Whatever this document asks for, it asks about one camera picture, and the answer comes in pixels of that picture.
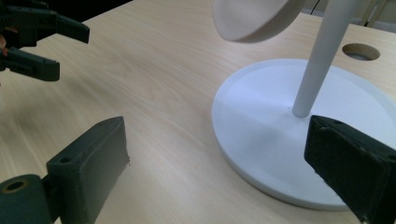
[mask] wooden table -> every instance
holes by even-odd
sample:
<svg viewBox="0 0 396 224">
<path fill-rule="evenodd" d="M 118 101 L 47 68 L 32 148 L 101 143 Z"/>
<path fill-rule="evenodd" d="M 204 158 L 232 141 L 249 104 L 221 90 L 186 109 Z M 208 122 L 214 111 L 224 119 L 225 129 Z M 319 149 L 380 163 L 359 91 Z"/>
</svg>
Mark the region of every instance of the wooden table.
<svg viewBox="0 0 396 224">
<path fill-rule="evenodd" d="M 222 156 L 211 105 L 236 70 L 263 60 L 307 59 L 320 24 L 301 14 L 259 44 L 222 40 L 210 0 L 133 1 L 85 23 L 89 45 L 60 35 L 25 49 L 61 63 L 61 80 L 0 74 L 0 181 L 44 176 L 45 164 L 103 119 L 124 116 L 131 165 L 101 223 L 359 223 L 351 212 L 315 211 L 271 198 Z M 362 62 L 341 48 L 334 65 L 396 99 L 396 35 L 351 25 L 343 45 L 375 47 Z"/>
</svg>

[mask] lamp base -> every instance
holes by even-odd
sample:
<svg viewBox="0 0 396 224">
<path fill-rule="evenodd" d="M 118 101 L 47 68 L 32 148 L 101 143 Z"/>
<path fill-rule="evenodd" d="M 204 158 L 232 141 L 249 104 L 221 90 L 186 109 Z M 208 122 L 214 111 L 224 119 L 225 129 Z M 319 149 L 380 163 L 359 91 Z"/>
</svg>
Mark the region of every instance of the lamp base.
<svg viewBox="0 0 396 224">
<path fill-rule="evenodd" d="M 347 206 L 304 160 L 310 116 L 291 110 L 307 60 L 254 63 L 219 88 L 212 122 L 223 154 L 250 184 L 281 201 L 320 210 Z M 311 114 L 338 119 L 396 148 L 396 104 L 368 81 L 332 66 Z"/>
</svg>

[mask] white stand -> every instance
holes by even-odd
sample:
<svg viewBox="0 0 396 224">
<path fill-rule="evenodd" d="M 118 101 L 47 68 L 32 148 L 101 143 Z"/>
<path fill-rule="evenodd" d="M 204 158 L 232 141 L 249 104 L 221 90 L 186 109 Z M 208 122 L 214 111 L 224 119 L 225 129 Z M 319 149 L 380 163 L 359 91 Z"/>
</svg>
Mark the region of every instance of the white stand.
<svg viewBox="0 0 396 224">
<path fill-rule="evenodd" d="M 304 160 L 312 114 L 339 119 L 396 148 L 396 104 L 369 82 L 331 66 L 357 2 L 329 3 L 309 62 L 254 63 L 230 76 L 215 96 L 213 128 L 224 155 L 249 183 L 279 200 L 347 209 Z"/>
</svg>

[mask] white pole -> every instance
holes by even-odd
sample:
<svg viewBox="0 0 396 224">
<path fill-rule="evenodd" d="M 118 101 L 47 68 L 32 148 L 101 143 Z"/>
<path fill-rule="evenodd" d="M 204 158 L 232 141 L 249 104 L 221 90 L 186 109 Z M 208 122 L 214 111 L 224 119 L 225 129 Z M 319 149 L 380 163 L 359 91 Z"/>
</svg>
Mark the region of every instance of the white pole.
<svg viewBox="0 0 396 224">
<path fill-rule="evenodd" d="M 326 7 L 303 81 L 292 109 L 299 118 L 309 115 L 359 0 L 331 0 Z"/>
</svg>

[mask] white lamp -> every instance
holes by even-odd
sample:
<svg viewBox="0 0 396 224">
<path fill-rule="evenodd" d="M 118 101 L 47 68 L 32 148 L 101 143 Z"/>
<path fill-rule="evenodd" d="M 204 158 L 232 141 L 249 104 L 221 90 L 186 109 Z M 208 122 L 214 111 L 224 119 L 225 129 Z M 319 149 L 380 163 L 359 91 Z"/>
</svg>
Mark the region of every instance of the white lamp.
<svg viewBox="0 0 396 224">
<path fill-rule="evenodd" d="M 286 29 L 305 0 L 214 0 L 226 40 L 258 42 Z M 254 63 L 219 88 L 212 120 L 232 167 L 256 188 L 303 207 L 347 206 L 304 160 L 311 115 L 338 119 L 396 148 L 396 104 L 368 81 L 332 66 L 358 0 L 331 0 L 310 59 Z"/>
</svg>

